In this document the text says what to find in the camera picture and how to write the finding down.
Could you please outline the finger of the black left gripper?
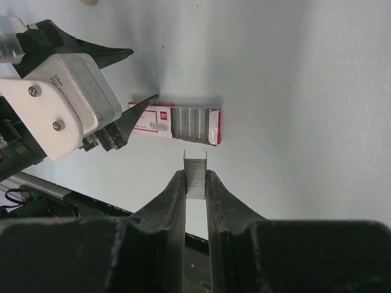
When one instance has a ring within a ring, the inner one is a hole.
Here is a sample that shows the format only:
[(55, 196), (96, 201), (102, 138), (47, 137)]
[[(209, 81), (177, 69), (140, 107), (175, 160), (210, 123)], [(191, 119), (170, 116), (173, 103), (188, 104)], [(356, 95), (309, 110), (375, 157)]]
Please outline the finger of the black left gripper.
[(119, 119), (105, 126), (102, 131), (102, 147), (106, 150), (119, 150), (126, 146), (129, 137), (141, 118), (141, 115), (145, 112), (146, 108), (151, 106), (159, 95), (153, 95), (133, 107), (124, 111)]
[(109, 48), (76, 38), (59, 27), (57, 30), (64, 41), (63, 47), (58, 52), (88, 54), (93, 58), (99, 69), (123, 61), (134, 54), (134, 51), (130, 48)]

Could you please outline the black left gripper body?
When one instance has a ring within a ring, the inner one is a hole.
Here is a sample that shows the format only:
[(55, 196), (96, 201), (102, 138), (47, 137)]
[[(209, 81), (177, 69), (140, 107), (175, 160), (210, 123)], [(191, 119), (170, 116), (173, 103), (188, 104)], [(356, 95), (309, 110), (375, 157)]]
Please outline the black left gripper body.
[[(64, 41), (51, 20), (33, 28), (1, 36), (1, 61), (11, 63), (23, 79), (47, 58), (60, 53)], [(1, 94), (1, 179), (40, 163), (48, 157), (11, 105)]]

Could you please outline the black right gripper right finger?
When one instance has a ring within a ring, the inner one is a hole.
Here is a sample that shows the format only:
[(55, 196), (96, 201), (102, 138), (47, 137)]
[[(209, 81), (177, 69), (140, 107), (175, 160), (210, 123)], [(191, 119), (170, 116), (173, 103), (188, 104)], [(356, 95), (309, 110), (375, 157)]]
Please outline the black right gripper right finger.
[(214, 292), (389, 292), (390, 229), (369, 220), (268, 220), (206, 173)]

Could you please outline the red white staple box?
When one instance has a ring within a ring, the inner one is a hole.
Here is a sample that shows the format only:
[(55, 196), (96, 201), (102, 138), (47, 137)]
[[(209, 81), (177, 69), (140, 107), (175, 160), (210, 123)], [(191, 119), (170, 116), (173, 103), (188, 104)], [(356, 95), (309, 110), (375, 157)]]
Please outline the red white staple box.
[(221, 121), (220, 109), (152, 104), (141, 115), (133, 132), (218, 146), (222, 141)]

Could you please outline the grey staple strip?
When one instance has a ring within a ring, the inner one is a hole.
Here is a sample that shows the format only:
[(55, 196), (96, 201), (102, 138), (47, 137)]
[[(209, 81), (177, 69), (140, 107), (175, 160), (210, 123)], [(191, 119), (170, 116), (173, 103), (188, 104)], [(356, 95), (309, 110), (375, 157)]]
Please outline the grey staple strip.
[(207, 151), (202, 155), (187, 156), (184, 151), (186, 198), (204, 200), (206, 193)]

